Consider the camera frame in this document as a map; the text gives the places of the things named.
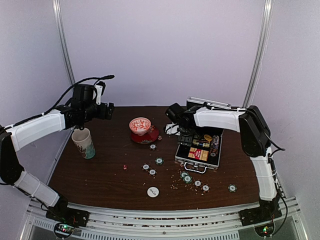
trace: open aluminum case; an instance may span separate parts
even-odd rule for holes
[[[189,97],[186,101],[186,107],[189,109],[195,105],[203,106],[204,102],[207,102],[211,107],[231,109],[230,104],[196,97]],[[224,130],[215,127],[199,127],[197,132],[200,133],[200,139],[193,138],[191,146],[179,145],[175,160],[183,163],[187,171],[204,174],[207,169],[217,170],[220,163]],[[212,141],[206,142],[204,135],[209,135]]]
[[[175,160],[183,163],[187,171],[204,174],[207,169],[217,170],[220,163],[223,129],[221,128],[201,128],[201,138],[193,139],[191,146],[179,145],[175,154]],[[205,142],[203,136],[209,135],[212,141]],[[213,148],[217,143],[214,139],[218,137],[217,148]]]

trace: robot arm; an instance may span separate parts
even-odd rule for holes
[[[101,95],[106,85],[98,82],[94,86],[76,84],[72,98],[66,105],[56,106],[43,116],[19,125],[6,128],[0,126],[0,178],[8,185],[38,199],[49,209],[50,218],[55,220],[81,216],[78,226],[85,226],[85,212],[75,212],[68,208],[68,201],[61,194],[27,172],[20,164],[16,152],[24,146],[54,132],[60,132],[74,126],[83,129],[85,122],[93,118],[110,120],[114,111],[113,103],[109,106],[101,102]]]
[[[229,129],[240,133],[242,150],[250,157],[255,169],[260,203],[256,210],[246,209],[240,213],[242,224],[245,226],[268,221],[275,212],[279,214],[279,195],[275,185],[276,168],[271,157],[271,132],[256,106],[226,109],[213,107],[204,102],[185,110],[175,103],[167,109],[166,115],[174,124],[178,124],[182,135],[194,136],[197,129],[202,127]]]

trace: white disc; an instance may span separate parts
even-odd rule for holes
[[[159,195],[159,189],[156,188],[155,186],[152,186],[147,190],[147,193],[150,198],[155,198],[156,196]]]

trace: white poker chip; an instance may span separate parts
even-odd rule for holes
[[[157,171],[154,169],[150,169],[149,174],[150,175],[156,175]]]
[[[159,189],[156,188],[155,186],[152,186],[146,191],[146,193],[150,198],[155,198],[159,195]]]
[[[144,171],[148,171],[149,168],[150,168],[149,164],[143,164],[143,165],[142,165],[142,169],[143,169]]]
[[[196,180],[196,181],[194,182],[194,185],[195,185],[196,187],[200,187],[201,184],[202,184],[202,182],[201,182],[200,180]]]
[[[149,146],[149,149],[150,150],[155,150],[157,148],[157,146],[155,145],[155,144],[151,144],[150,146]]]
[[[230,184],[230,185],[228,186],[228,189],[229,189],[229,192],[230,192],[230,193],[235,193],[235,192],[237,191],[237,186],[234,185],[234,184]]]
[[[208,191],[210,190],[210,187],[209,187],[208,185],[203,185],[203,186],[202,186],[202,190],[203,190],[204,192],[208,192]]]

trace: poker chip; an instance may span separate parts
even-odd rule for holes
[[[149,149],[150,149],[151,151],[156,150],[156,148],[157,148],[157,146],[156,146],[155,144],[151,144],[151,145],[149,146]]]
[[[212,141],[212,137],[208,134],[205,134],[204,136],[204,139],[207,140],[208,142],[211,142]]]
[[[184,177],[185,176],[188,176],[189,175],[189,173],[187,173],[186,171],[183,171],[182,173],[180,173],[180,177],[182,178],[182,179],[184,179]]]
[[[146,191],[146,193],[150,198],[155,198],[159,195],[159,189],[156,188],[155,186],[152,186]]]
[[[202,191],[203,191],[204,193],[207,193],[207,192],[210,191],[210,187],[209,187],[208,185],[203,185],[203,186],[202,186]]]
[[[201,182],[200,180],[196,180],[196,181],[194,182],[194,185],[195,185],[196,187],[200,187],[200,186],[202,185],[202,182]]]
[[[155,164],[157,165],[162,165],[165,162],[162,157],[157,157],[154,161],[155,161]]]
[[[157,171],[155,169],[150,169],[149,175],[150,176],[155,176],[157,174]]]
[[[147,172],[147,171],[149,171],[149,169],[150,169],[149,164],[145,163],[145,164],[142,165],[142,170],[143,170],[143,171],[146,171],[146,172]]]
[[[230,184],[230,185],[228,186],[228,189],[229,189],[229,192],[230,192],[230,193],[235,193],[235,192],[237,191],[237,186],[234,185],[234,184]]]
[[[186,184],[190,184],[190,183],[192,182],[192,176],[190,176],[190,175],[184,176],[183,181],[184,181]]]

